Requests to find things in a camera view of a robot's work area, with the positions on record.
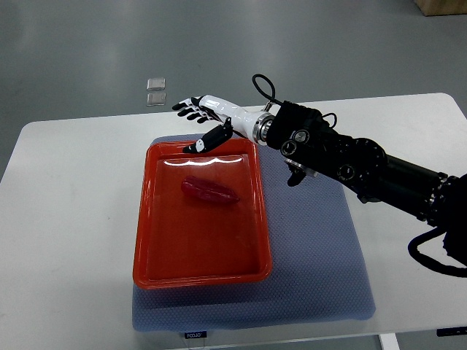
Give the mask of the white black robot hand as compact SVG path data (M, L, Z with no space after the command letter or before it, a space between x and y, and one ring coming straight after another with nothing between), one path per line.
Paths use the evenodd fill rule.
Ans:
M220 118L222 123L230 118L231 125L225 123L216 126L196 142L184 147L183 153L201 154L210 152L227 142L232 137L233 131L251 142L266 145L266 134L274 120L274 115L271 113L264 110L249 112L229 101L209 95L186 98L173 105L172 109L177 111L179 117L186 117L189 121L196 120L199 124L210 120L219 121L218 118L206 113L200 107L213 112L216 117Z

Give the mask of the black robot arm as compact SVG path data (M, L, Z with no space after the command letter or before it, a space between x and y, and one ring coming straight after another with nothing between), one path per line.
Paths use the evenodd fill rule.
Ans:
M337 133L319 110L273 96L259 112L209 95L187 98L172 109L188 120L218 123L186 153L209 152L234 134L278 150L291 172L288 186L323 174L351 189L362 203L382 201L427 222L432 230L409 242L409 255L437 273L466 277L465 176L390 156L375 141Z

